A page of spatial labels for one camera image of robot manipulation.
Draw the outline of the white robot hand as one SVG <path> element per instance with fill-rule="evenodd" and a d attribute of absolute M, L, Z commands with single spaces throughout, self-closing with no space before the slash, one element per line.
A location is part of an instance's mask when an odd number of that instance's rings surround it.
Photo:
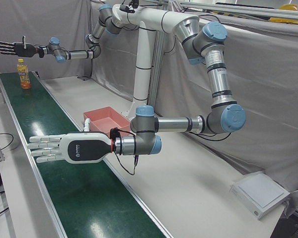
<path fill-rule="evenodd" d="M 113 152 L 113 140 L 103 132 L 89 129 L 90 119 L 86 119 L 83 131 L 32 136 L 27 148 L 37 163 L 61 160 L 71 164 L 98 163 Z"/>

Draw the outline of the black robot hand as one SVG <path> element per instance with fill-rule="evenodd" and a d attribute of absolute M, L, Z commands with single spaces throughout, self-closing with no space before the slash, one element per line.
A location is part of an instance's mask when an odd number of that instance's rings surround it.
<path fill-rule="evenodd" d="M 38 53 L 38 48 L 26 43 L 26 36 L 22 36 L 22 42 L 2 42 L 0 41 L 0 53 L 2 55 L 17 55 L 19 57 L 31 58 Z"/>

